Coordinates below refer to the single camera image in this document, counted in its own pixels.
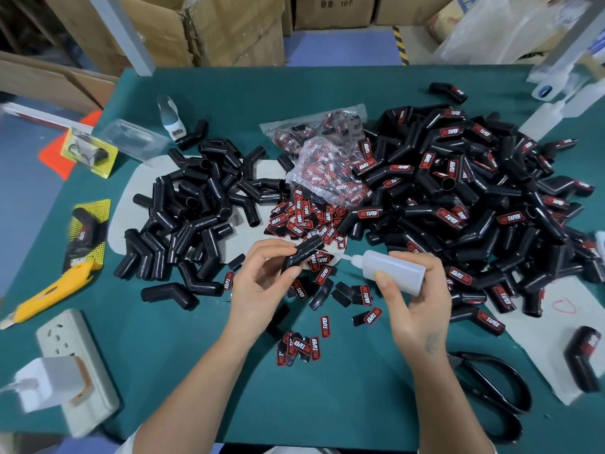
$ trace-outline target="white paper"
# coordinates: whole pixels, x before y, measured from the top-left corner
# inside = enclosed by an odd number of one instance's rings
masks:
[[[514,298],[517,310],[501,314],[488,300],[486,306],[506,325],[506,331],[522,348],[552,387],[558,399],[570,405],[582,391],[573,380],[563,357],[573,333],[581,326],[605,333],[605,309],[576,276],[557,279],[546,287],[541,318],[521,311],[523,300]],[[599,377],[605,372],[605,344],[597,346],[591,365]]]
[[[262,159],[256,163],[255,167],[255,178],[284,177],[283,168],[275,160]],[[107,243],[113,251],[120,255],[126,255],[124,231],[131,228],[141,229],[147,222],[147,209],[133,203],[132,197],[137,193],[151,197],[155,179],[162,175],[168,175],[175,170],[174,162],[167,155],[149,159],[135,169],[124,188],[107,232]],[[234,188],[232,192],[238,192],[238,189]],[[275,208],[275,205],[256,204],[261,224],[251,228],[248,226],[244,211],[240,207],[233,207],[233,215],[227,221],[233,227],[233,235],[218,243],[222,263],[228,263],[242,253],[247,253],[257,240],[272,237],[266,235],[264,230],[267,228],[269,215],[273,208]],[[338,250],[337,242],[326,245],[324,251],[335,256],[330,261],[330,266],[335,265],[340,260],[338,256],[340,253],[344,253],[343,250]]]

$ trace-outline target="person's right hand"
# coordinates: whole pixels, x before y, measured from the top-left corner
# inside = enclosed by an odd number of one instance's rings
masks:
[[[382,271],[374,279],[389,308],[393,339],[414,370],[445,358],[451,296],[441,260],[430,253],[389,252],[389,256],[427,268],[420,296],[406,306],[393,279]]]

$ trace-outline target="yellow utility knife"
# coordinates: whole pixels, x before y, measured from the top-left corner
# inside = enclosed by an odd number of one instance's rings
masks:
[[[94,261],[84,261],[83,263],[71,267],[57,282],[18,305],[13,313],[0,321],[0,330],[5,330],[15,323],[22,323],[29,320],[34,315],[37,315],[50,306],[55,305],[63,298],[78,291],[93,279],[90,273],[100,268],[101,265]]]

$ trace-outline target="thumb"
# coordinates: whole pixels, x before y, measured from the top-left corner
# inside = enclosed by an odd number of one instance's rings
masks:
[[[384,300],[389,308],[389,317],[395,321],[405,321],[410,316],[408,306],[405,305],[401,291],[389,274],[382,271],[374,273],[374,281],[378,285]]]
[[[276,297],[278,300],[283,298],[285,293],[288,291],[294,279],[301,273],[302,268],[300,266],[292,266],[284,271],[278,279],[271,285],[266,293],[269,297]]]

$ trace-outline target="power strip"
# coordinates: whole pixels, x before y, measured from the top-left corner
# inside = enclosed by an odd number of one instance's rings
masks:
[[[74,438],[88,435],[117,411],[120,400],[82,313],[76,309],[63,311],[40,327],[36,338],[43,357],[75,355],[86,365],[90,388],[61,409]]]

